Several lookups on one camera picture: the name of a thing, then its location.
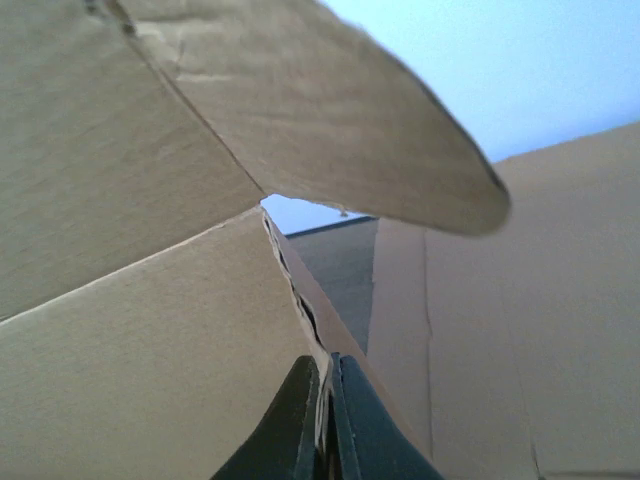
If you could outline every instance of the dark green object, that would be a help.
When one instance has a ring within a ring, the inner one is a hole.
[[[333,354],[333,414],[344,480],[444,480],[387,413],[355,358]]]
[[[314,443],[318,389],[313,357],[298,358],[256,430],[211,480],[324,478]]]
[[[319,377],[293,365],[264,418],[212,480],[443,480],[387,413],[358,362],[332,355],[325,456],[315,448]]]

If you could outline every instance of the cardboard box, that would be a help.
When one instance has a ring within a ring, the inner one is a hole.
[[[640,124],[496,167],[494,236],[380,220],[368,360],[446,478],[640,478]]]
[[[0,22],[0,478],[208,478],[334,350],[420,448],[257,205],[497,228],[506,191],[429,90],[308,0],[4,0]]]

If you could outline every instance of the cardboard flap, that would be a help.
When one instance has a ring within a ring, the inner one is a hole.
[[[0,23],[0,320],[263,197],[80,1],[2,2]]]
[[[494,478],[638,478],[639,152],[634,124],[510,159],[503,231],[427,232],[438,466],[444,439]]]
[[[504,221],[504,186],[434,94],[318,2],[117,5],[267,193],[464,234]]]
[[[0,478],[210,478],[318,353],[301,313],[254,209],[0,324]]]

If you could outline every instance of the crease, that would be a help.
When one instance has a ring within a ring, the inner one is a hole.
[[[155,58],[150,52],[147,51],[144,43],[140,40],[140,38],[136,35],[136,24],[138,22],[133,22],[126,10],[122,7],[118,0],[104,0],[108,9],[109,14],[113,19],[115,19],[118,23],[120,23],[122,27],[122,34],[125,39],[125,43],[138,55],[138,57],[147,65],[147,67],[156,75],[160,83],[175,97],[178,103],[181,103],[195,119],[200,123],[200,125],[206,129],[210,135],[213,135],[215,140],[222,145],[227,154],[231,157],[235,165],[240,168],[245,175],[249,178],[249,180],[253,183],[253,185],[258,189],[259,192],[262,193],[263,196],[267,196],[267,192],[260,186],[258,181],[249,173],[249,171],[244,167],[242,162],[238,159],[236,154],[233,152],[231,147],[224,141],[224,139],[220,136],[220,134],[213,128],[213,126],[206,120],[206,118],[198,111],[198,109],[193,105],[193,103],[186,97],[186,95],[180,90],[180,88],[176,85],[175,81],[171,78],[171,76],[162,68],[161,63],[158,59]],[[182,34],[179,35],[179,46],[178,46],[178,58],[181,60],[184,55],[184,41],[182,40]],[[179,64],[176,63],[178,72],[180,72]]]
[[[516,376],[518,377],[518,389],[520,390],[520,400],[522,403],[522,408],[524,409],[524,417],[525,417],[525,424],[527,429],[527,437],[529,440],[531,461],[533,462],[534,472],[538,477],[538,479],[545,480],[544,475],[540,471],[540,464],[538,461],[538,451],[536,449],[535,436],[533,434],[533,416],[531,415],[531,408],[529,406],[529,402],[527,402],[527,396],[524,389],[523,375],[520,369],[520,362],[518,362],[518,356],[516,355],[515,337],[513,335],[513,331],[511,328],[511,322],[508,319],[505,320],[504,312],[506,311],[506,308],[505,308],[506,302],[504,298],[504,279],[502,275],[498,276],[497,284],[499,289],[501,317],[503,322],[506,325],[507,334],[509,335],[509,348],[511,350],[511,356],[513,358],[513,363],[515,365]]]

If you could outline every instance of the blue sky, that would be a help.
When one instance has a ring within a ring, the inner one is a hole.
[[[640,120],[640,1],[324,3],[428,83],[492,162]],[[263,205],[284,233],[344,220],[302,200]]]

